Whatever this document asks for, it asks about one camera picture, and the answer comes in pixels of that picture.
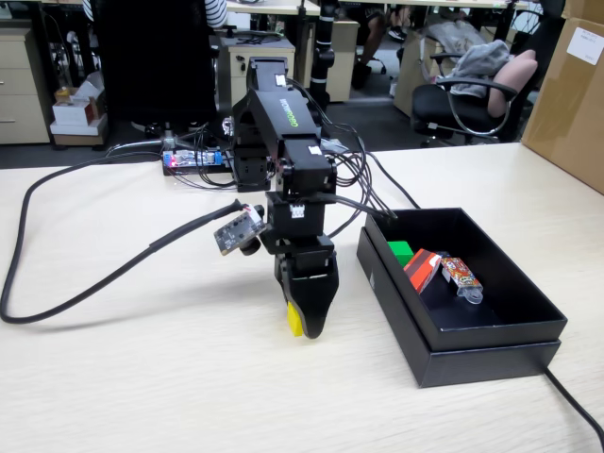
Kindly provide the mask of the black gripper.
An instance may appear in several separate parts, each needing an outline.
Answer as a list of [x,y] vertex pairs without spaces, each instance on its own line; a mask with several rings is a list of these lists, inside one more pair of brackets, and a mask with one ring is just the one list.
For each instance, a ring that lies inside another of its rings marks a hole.
[[261,233],[275,257],[275,276],[287,305],[287,324],[295,337],[318,338],[339,288],[334,244],[327,235],[282,237]]

